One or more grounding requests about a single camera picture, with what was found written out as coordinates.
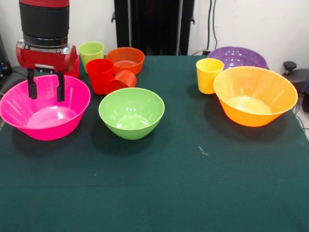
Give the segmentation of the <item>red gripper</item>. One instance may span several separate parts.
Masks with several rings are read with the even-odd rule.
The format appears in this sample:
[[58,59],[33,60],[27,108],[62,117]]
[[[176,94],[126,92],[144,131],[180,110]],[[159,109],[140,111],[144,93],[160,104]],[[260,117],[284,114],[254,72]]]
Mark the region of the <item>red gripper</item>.
[[16,56],[20,66],[28,69],[28,95],[31,99],[37,99],[33,69],[51,69],[57,72],[57,101],[65,101],[64,73],[70,72],[75,64],[77,51],[74,45],[67,45],[64,48],[42,49],[31,47],[23,39],[20,39],[16,44]]

